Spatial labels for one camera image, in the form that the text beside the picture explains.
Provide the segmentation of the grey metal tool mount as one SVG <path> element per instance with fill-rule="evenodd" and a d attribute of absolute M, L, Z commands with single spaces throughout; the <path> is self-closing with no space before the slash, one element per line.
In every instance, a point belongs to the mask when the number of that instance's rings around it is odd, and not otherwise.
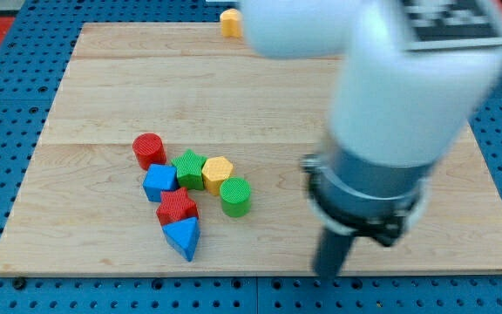
<path fill-rule="evenodd" d="M 324 135 L 301 159 L 310 206 L 321 220 L 321 244 L 368 237 L 394 245 L 422 213 L 433 165 L 385 165 Z"/>

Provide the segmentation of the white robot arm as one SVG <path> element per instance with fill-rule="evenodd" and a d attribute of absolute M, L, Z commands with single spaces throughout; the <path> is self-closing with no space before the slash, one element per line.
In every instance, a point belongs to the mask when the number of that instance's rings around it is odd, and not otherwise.
<path fill-rule="evenodd" d="M 358 237 L 394 245 L 422 217 L 433 168 L 502 78 L 494 1 L 243 1 L 266 58 L 343 56 L 322 142 L 302 159 L 336 276 Z"/>

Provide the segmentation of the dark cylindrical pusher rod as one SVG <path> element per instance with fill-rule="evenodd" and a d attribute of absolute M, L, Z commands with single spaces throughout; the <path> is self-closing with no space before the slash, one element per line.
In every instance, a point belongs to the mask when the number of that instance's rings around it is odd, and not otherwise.
<path fill-rule="evenodd" d="M 353 235 L 340 235 L 324 228 L 313 258 L 313 271 L 320 277 L 334 278 L 338 276 L 354 241 Z"/>

